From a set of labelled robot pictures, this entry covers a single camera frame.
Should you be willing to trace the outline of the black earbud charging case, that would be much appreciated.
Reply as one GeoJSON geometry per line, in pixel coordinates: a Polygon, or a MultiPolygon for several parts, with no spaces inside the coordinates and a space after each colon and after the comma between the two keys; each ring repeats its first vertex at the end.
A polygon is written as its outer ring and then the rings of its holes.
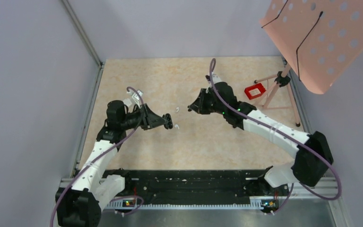
{"type": "Polygon", "coordinates": [[[171,130],[173,128],[173,121],[172,121],[172,117],[169,113],[166,113],[163,115],[163,118],[166,120],[166,123],[164,124],[164,127],[167,130],[171,130]]]}

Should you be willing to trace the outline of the white charging case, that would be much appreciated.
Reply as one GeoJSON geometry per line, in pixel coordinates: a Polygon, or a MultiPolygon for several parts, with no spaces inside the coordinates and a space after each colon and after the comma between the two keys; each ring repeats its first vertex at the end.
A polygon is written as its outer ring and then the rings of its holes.
{"type": "Polygon", "coordinates": [[[132,101],[131,101],[129,98],[124,99],[124,100],[123,100],[123,103],[124,103],[127,107],[130,107],[130,106],[132,106],[132,105],[133,105],[132,101]]]}

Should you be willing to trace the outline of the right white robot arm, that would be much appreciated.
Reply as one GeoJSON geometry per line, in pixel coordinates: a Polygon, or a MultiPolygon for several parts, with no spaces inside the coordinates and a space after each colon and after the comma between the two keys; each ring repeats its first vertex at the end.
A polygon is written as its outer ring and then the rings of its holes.
{"type": "Polygon", "coordinates": [[[202,88],[189,111],[201,115],[217,113],[234,128],[258,134],[286,151],[294,161],[267,169],[258,182],[259,191],[271,195],[277,187],[287,183],[302,183],[314,187],[333,163],[333,157],[321,132],[308,134],[266,116],[255,106],[237,100],[226,82],[202,88]]]}

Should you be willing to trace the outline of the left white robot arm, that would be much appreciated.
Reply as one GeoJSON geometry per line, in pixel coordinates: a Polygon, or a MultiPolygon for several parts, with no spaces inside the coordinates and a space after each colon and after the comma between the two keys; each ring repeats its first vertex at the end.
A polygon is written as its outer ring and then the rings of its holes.
{"type": "Polygon", "coordinates": [[[154,113],[147,104],[129,107],[121,100],[108,103],[107,118],[98,132],[89,158],[66,187],[60,187],[55,195],[56,204],[51,216],[60,227],[96,227],[102,212],[117,194],[131,193],[133,183],[120,175],[103,178],[110,161],[121,145],[141,128],[150,130],[164,126],[173,128],[172,116],[154,113]]]}

